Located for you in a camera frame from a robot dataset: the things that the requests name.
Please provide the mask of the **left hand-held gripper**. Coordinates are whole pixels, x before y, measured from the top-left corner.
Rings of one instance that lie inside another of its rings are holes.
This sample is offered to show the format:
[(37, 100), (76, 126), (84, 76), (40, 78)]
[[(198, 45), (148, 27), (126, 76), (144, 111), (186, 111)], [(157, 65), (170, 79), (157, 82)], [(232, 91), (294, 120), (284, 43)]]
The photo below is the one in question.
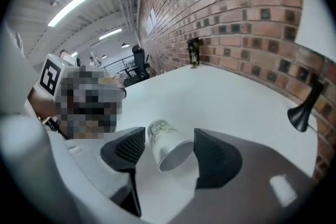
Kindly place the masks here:
[(63, 77), (66, 77), (69, 72), (75, 71), (77, 67), (68, 64), (59, 56), (48, 54), (43, 63), (37, 85), (46, 96), (54, 100)]

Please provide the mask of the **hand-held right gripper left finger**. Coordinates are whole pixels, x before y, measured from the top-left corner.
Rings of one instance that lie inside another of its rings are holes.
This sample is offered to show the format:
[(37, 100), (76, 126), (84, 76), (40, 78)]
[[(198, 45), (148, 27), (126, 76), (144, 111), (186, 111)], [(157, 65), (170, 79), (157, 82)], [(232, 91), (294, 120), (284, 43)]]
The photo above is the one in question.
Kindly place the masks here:
[(145, 128), (133, 127), (103, 138), (72, 139), (66, 145), (84, 175), (105, 197), (141, 217), (136, 165), (145, 150)]

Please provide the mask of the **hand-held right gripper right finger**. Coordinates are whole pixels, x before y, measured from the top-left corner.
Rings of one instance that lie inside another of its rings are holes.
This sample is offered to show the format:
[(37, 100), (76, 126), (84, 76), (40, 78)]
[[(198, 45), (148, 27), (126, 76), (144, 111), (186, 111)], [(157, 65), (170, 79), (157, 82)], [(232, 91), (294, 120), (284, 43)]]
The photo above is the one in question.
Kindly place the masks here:
[(169, 224), (284, 224), (314, 181), (272, 148), (206, 129), (194, 131), (194, 197)]

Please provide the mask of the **white patterned cup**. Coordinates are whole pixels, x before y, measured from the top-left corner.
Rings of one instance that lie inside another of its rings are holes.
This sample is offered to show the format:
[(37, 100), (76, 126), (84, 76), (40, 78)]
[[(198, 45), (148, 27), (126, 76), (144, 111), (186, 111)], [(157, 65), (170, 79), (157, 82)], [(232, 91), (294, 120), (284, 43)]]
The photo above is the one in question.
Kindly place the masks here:
[(155, 120), (147, 128), (148, 140), (160, 172), (181, 166), (192, 154), (194, 141), (166, 120)]

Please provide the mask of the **person's left forearm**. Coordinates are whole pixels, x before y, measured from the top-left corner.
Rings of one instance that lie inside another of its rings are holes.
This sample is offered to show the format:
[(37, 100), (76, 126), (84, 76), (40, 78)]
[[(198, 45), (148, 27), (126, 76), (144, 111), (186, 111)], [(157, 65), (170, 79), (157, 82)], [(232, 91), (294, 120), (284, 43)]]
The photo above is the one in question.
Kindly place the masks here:
[(41, 119), (53, 117), (57, 114), (57, 109), (54, 101), (40, 95), (35, 88), (31, 89), (28, 95), (28, 101), (36, 115)]

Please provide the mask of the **person's grey shirt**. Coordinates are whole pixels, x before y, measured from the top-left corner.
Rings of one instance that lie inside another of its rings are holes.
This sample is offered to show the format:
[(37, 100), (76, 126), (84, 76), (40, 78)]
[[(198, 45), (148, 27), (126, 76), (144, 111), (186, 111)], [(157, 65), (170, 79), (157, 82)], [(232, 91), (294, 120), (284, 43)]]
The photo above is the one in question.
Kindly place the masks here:
[(25, 58), (24, 49), (23, 49), (23, 41), (21, 39), (20, 34), (14, 31), (13, 29), (11, 29), (7, 22), (5, 22), (5, 28), (10, 34), (10, 38), (12, 39), (13, 43), (16, 45), (16, 47), (18, 48), (22, 56)]

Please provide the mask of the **grey desk lamp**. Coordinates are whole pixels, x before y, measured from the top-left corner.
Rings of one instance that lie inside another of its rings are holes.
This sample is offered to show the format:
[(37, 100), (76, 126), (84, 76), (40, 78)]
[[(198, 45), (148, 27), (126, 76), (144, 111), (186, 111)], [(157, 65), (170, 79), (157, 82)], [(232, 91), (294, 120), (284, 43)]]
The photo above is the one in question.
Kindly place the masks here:
[(97, 66), (101, 65), (101, 61), (92, 51), (90, 52), (90, 54), (91, 54), (92, 61), (94, 62), (94, 64)]

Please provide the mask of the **black metal railing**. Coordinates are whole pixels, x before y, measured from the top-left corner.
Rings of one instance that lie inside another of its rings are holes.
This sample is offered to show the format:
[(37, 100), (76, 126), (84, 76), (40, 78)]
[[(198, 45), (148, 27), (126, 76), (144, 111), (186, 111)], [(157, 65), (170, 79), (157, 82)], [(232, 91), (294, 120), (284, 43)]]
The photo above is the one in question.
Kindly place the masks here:
[(102, 70), (108, 77), (125, 79), (131, 77), (133, 73), (135, 73), (136, 67), (134, 57), (129, 56), (101, 67), (100, 70)]

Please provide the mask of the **long ceiling tube light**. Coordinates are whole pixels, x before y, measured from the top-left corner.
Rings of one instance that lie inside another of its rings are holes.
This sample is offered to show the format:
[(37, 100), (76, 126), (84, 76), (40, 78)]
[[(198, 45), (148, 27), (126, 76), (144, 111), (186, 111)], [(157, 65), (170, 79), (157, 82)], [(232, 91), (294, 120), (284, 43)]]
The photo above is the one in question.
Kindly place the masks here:
[(86, 0), (72, 0), (54, 16), (54, 18), (48, 23), (48, 27), (55, 27), (67, 14), (85, 1)]

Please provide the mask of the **black office chair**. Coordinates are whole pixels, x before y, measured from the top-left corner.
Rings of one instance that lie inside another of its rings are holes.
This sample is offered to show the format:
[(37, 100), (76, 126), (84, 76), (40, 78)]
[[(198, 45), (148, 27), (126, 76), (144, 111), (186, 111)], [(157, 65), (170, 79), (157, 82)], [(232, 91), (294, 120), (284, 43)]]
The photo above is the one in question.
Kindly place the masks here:
[(145, 52), (139, 45), (134, 45), (132, 47), (134, 64), (135, 66), (131, 69), (125, 69), (127, 78), (123, 81), (125, 87), (129, 87), (136, 83), (142, 82), (150, 78), (149, 73), (145, 67)]

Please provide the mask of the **white paper sheets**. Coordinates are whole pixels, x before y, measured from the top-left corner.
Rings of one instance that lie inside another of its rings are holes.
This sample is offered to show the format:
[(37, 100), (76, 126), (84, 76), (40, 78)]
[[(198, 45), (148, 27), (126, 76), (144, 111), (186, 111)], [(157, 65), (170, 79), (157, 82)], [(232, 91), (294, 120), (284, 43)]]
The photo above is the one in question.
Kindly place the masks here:
[(149, 16), (148, 16), (148, 18), (146, 20), (146, 24), (145, 24), (145, 31), (146, 31), (146, 34), (148, 36), (153, 31), (156, 24), (157, 24), (156, 14), (155, 14), (154, 9), (151, 8)]

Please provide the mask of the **dark patterned container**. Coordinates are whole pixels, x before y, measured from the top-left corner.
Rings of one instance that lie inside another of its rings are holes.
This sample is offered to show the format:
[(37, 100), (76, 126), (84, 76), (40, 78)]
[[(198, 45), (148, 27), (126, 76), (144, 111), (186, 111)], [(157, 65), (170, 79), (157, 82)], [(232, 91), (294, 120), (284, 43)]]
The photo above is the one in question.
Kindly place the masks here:
[(190, 58), (191, 68), (197, 68), (199, 66), (199, 38), (193, 38), (187, 41), (188, 55)]

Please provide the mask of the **white shade black table lamp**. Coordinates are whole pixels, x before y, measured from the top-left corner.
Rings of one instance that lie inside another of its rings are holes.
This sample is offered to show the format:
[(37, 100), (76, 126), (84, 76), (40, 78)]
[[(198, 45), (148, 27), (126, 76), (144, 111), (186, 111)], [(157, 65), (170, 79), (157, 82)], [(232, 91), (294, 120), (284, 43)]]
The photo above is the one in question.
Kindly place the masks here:
[(296, 61), (311, 69), (311, 90), (301, 105), (289, 109), (288, 119), (296, 130), (305, 132), (311, 111), (327, 78), (335, 84), (336, 95), (336, 21), (326, 0), (303, 0), (295, 43)]

